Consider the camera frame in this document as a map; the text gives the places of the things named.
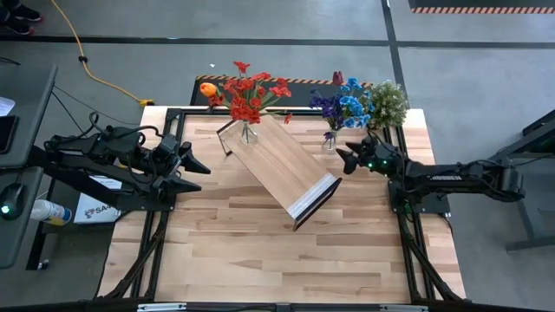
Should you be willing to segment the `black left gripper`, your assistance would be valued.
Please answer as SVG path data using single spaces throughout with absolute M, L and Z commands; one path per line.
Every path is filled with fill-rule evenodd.
M 164 135 L 149 154 L 149 164 L 152 169 L 153 182 L 150 186 L 152 197 L 166 199 L 169 192 L 174 194 L 184 192 L 199 192 L 200 185 L 181 179 L 175 175 L 177 167 L 181 164 L 186 172 L 210 174 L 211 170 L 197 160 L 193 155 L 192 143 L 185 141 L 180 146 L 173 134 Z

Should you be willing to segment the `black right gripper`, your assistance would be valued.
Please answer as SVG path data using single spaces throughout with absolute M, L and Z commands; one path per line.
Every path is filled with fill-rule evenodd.
M 336 149 L 336 153 L 344 162 L 344 174 L 353 173 L 359 163 L 371 172 L 378 172 L 384 176 L 401 175 L 403 172 L 403 155 L 395 146 L 381 142 L 378 137 L 366 137 L 361 142 L 346 142 L 345 145 L 352 152 Z

